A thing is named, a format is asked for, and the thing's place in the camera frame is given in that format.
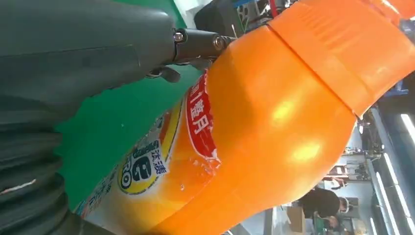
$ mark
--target ceiling light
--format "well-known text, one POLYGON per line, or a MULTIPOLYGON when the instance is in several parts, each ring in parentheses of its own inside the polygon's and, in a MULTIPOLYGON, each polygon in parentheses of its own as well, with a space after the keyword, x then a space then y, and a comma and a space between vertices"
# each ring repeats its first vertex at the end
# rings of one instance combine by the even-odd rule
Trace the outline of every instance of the ceiling light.
POLYGON ((380 177, 379 172, 376 173, 376 178, 377 178, 377 181, 379 183, 380 192, 382 193, 383 201, 385 202, 386 210, 388 211, 389 218, 391 219, 393 233, 395 235, 400 235, 399 230, 398 230, 398 226, 396 224, 395 217, 393 216, 392 208, 391 208, 391 205, 389 204, 389 199, 386 196, 385 187, 383 186, 382 178, 380 177))
POLYGON ((384 153, 383 157, 385 158, 386 165, 388 166, 389 173, 391 174, 393 184, 397 185, 398 184, 398 178, 396 177, 395 171, 392 167, 392 163, 391 163, 391 160, 389 159, 389 155, 387 153, 384 153))
POLYGON ((411 118, 409 117, 409 115, 408 114, 401 114, 401 118, 402 118, 402 120, 403 120, 403 123, 405 124, 405 126, 406 126, 406 129, 408 130, 408 132, 409 132, 409 135, 411 136, 411 138, 412 138, 412 141, 414 142, 414 144, 415 144, 415 127, 414 127, 414 124, 412 123, 412 121, 411 121, 411 118))
POLYGON ((406 204, 406 200, 405 200, 405 197, 403 196, 401 187, 399 185, 395 185, 395 189, 396 189, 396 192, 398 193, 398 197, 402 204, 403 212, 405 213, 405 216, 411 217, 411 214, 409 213, 408 205, 406 204))
POLYGON ((375 227, 375 222, 373 221, 373 218, 370 218, 370 224, 372 225, 372 230, 373 230, 373 235, 377 235, 377 231, 376 231, 376 227, 375 227))
POLYGON ((414 224, 414 221, 412 220, 412 218, 406 218, 406 220, 408 221, 408 225, 409 225, 409 228, 411 229, 411 233, 412 234, 415 234, 415 224, 414 224))

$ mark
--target metal bolt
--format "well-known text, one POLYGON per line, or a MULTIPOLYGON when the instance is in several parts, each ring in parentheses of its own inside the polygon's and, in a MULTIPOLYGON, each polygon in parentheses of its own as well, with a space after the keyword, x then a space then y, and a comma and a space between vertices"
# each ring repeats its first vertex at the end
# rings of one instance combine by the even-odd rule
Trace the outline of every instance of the metal bolt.
POLYGON ((183 36, 183 34, 182 33, 174 33, 174 41, 176 42, 176 43, 181 43, 181 42, 183 42, 183 39, 184 39, 184 36, 183 36))
POLYGON ((225 43, 221 37, 216 36, 213 39, 213 45, 215 46, 216 50, 222 50, 223 47, 225 46, 225 43))

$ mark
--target black shirt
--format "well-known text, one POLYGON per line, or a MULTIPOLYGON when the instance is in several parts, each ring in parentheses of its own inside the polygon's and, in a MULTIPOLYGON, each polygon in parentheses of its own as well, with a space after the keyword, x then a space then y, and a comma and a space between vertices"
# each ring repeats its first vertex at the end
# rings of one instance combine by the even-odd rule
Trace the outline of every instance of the black shirt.
POLYGON ((318 212, 321 218, 335 216, 340 208, 340 199, 332 191, 315 188, 299 200, 306 218, 318 212))

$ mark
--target bottle label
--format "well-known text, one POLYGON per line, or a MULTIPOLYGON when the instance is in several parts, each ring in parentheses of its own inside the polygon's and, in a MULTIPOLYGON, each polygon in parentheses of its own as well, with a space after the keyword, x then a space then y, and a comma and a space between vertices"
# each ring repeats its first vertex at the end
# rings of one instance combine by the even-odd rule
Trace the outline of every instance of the bottle label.
POLYGON ((115 234, 145 233, 180 210, 221 161, 204 74, 159 117, 75 212, 115 234))

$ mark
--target green panel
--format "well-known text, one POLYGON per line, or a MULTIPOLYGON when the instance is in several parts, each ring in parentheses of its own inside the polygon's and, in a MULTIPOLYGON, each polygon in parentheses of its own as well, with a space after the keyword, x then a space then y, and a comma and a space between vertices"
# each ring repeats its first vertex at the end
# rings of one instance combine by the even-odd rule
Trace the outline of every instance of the green panel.
MULTIPOLYGON (((184 22, 172 0, 120 0, 160 8, 184 22)), ((114 164, 143 136, 155 119, 180 100, 201 74, 193 67, 174 67, 179 83, 144 79, 88 98, 75 117, 57 127, 64 141, 56 152, 63 156, 61 174, 66 180, 71 209, 85 199, 114 164)))

